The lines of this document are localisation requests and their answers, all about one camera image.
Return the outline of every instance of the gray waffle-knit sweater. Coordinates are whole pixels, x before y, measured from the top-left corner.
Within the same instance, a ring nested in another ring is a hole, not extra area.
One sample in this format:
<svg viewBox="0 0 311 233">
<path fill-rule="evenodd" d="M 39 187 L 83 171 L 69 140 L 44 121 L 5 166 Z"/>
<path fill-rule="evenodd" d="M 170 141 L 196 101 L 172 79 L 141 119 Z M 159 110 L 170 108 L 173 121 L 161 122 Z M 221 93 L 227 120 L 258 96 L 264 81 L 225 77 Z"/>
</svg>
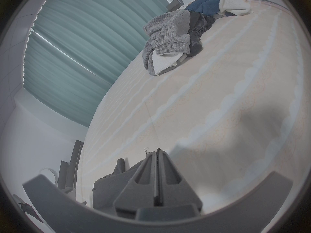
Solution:
<svg viewBox="0 0 311 233">
<path fill-rule="evenodd" d="M 156 75 L 152 62 L 154 50 L 158 55 L 172 52 L 190 53 L 189 22 L 190 12 L 180 9 L 154 17 L 143 26 L 150 39 L 142 51 L 142 59 L 144 67 L 152 76 Z"/>
</svg>

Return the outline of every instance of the blue garment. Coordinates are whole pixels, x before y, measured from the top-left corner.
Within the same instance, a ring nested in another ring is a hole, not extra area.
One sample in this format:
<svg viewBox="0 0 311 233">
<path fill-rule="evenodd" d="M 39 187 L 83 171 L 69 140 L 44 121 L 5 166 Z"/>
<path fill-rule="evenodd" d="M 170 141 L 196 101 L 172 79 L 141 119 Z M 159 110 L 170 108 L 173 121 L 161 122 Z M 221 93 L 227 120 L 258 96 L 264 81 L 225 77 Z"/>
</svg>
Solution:
<svg viewBox="0 0 311 233">
<path fill-rule="evenodd" d="M 219 12 L 219 2 L 220 0 L 195 0 L 185 9 L 211 16 Z"/>
</svg>

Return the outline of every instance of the green curtain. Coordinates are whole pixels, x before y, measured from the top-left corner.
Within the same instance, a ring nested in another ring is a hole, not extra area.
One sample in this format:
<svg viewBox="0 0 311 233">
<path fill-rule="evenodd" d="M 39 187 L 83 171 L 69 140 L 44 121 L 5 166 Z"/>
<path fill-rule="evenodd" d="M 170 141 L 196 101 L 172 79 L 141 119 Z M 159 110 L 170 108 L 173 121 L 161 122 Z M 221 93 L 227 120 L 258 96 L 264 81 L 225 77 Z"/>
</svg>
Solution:
<svg viewBox="0 0 311 233">
<path fill-rule="evenodd" d="M 96 108 L 148 36 L 142 26 L 166 0 L 47 0 L 32 27 L 24 88 L 89 126 Z"/>
</svg>

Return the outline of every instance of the mattress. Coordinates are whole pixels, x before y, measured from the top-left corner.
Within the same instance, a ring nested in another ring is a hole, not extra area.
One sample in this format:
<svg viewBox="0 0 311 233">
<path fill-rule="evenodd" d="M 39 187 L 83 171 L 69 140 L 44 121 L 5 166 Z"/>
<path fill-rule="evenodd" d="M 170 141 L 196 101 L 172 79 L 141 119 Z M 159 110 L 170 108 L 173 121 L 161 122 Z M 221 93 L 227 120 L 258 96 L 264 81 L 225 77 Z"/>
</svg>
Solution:
<svg viewBox="0 0 311 233">
<path fill-rule="evenodd" d="M 311 49 L 293 15 L 250 0 L 254 13 L 215 21 L 203 50 L 150 76 L 142 53 L 99 104 L 78 166 L 76 197 L 92 206 L 94 182 L 157 148 L 203 201 L 222 208 L 271 171 L 293 181 L 285 210 L 310 169 Z"/>
</svg>

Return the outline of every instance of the white knit garment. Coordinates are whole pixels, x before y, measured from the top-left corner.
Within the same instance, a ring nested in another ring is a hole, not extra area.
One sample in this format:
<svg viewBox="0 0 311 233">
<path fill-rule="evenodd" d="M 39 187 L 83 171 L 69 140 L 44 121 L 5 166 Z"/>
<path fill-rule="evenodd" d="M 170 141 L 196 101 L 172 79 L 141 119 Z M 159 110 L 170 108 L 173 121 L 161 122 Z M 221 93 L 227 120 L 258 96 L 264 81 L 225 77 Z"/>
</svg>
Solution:
<svg viewBox="0 0 311 233">
<path fill-rule="evenodd" d="M 152 53 L 152 62 L 155 74 L 158 75 L 160 72 L 166 68 L 176 65 L 177 60 L 183 55 L 183 52 L 172 52 L 162 55 L 157 55 L 156 51 Z"/>
<path fill-rule="evenodd" d="M 244 0 L 220 0 L 219 14 L 224 15 L 225 11 L 231 12 L 237 16 L 253 13 L 251 5 Z"/>
</svg>

